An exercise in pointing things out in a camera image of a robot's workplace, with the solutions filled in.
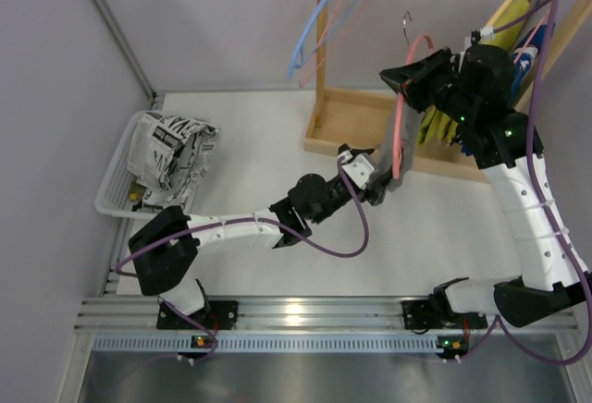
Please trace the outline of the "grey trousers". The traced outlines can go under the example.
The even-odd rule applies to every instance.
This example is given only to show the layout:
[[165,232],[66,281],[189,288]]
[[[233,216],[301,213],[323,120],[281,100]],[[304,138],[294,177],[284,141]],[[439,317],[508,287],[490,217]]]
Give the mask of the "grey trousers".
[[386,130],[377,148],[378,174],[386,174],[386,192],[402,185],[405,175],[413,166],[419,128],[423,116],[415,112],[402,99],[397,98],[388,116]]

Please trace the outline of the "pink trouser hanger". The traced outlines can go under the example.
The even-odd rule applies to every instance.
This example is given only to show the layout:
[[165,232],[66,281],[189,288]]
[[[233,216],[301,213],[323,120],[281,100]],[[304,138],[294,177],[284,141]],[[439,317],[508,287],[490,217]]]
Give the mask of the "pink trouser hanger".
[[[406,55],[405,64],[409,65],[413,62],[414,55],[419,47],[419,44],[422,40],[425,41],[427,49],[429,51],[434,50],[434,43],[432,38],[426,34],[422,33],[418,35],[413,42],[410,41],[409,35],[407,32],[408,23],[413,20],[411,12],[407,10],[403,15],[402,19],[402,30],[404,38],[408,45],[408,51]],[[403,114],[403,107],[404,107],[404,98],[400,94],[397,96],[396,99],[396,110],[395,110],[395,120],[394,120],[394,129],[393,129],[393,138],[392,138],[392,168],[391,172],[393,178],[398,180],[401,176],[401,163],[402,163],[402,147],[401,147],[401,129],[402,129],[402,114]]]

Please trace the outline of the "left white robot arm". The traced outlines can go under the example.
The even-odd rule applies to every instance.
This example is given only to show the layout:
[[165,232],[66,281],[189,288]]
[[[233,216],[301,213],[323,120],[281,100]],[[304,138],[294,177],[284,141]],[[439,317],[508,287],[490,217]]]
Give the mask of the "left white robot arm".
[[330,180],[306,174],[286,197],[250,214],[201,216],[169,206],[137,231],[128,243],[129,258],[141,293],[158,297],[187,316],[203,316],[209,307],[200,281],[190,269],[200,255],[249,248],[283,249],[305,243],[332,257],[348,259],[361,249],[339,252],[311,240],[319,225],[348,202],[360,208],[379,205],[392,180],[392,167],[378,165],[367,149],[339,148],[338,173]]

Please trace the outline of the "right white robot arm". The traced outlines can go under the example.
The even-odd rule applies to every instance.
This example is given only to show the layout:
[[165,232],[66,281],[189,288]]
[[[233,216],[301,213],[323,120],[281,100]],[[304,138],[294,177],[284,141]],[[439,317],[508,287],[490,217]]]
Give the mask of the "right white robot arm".
[[462,54],[443,48],[379,77],[416,112],[434,106],[458,124],[462,143],[494,190],[519,255],[513,279],[461,278],[437,287],[452,313],[497,313],[524,327],[586,301],[580,282],[591,274],[570,260],[569,239],[547,185],[543,146],[527,131],[526,114],[511,108],[515,66],[503,49],[487,44]]

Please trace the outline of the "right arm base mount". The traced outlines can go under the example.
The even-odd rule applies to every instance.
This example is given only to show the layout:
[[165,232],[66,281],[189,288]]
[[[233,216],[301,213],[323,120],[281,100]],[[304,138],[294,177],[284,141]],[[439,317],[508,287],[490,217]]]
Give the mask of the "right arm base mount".
[[414,332],[439,329],[487,329],[487,318],[478,312],[445,311],[429,299],[410,299],[401,303],[404,327]]

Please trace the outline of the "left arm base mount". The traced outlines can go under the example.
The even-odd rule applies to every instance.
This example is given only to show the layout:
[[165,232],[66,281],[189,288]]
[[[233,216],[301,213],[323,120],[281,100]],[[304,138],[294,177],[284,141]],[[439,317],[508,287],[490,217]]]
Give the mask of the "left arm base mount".
[[[210,300],[208,305],[190,315],[195,322],[208,330],[231,330],[234,328],[239,315],[239,303],[235,300]],[[156,328],[159,330],[189,330],[195,329],[177,316],[165,303],[159,304]]]

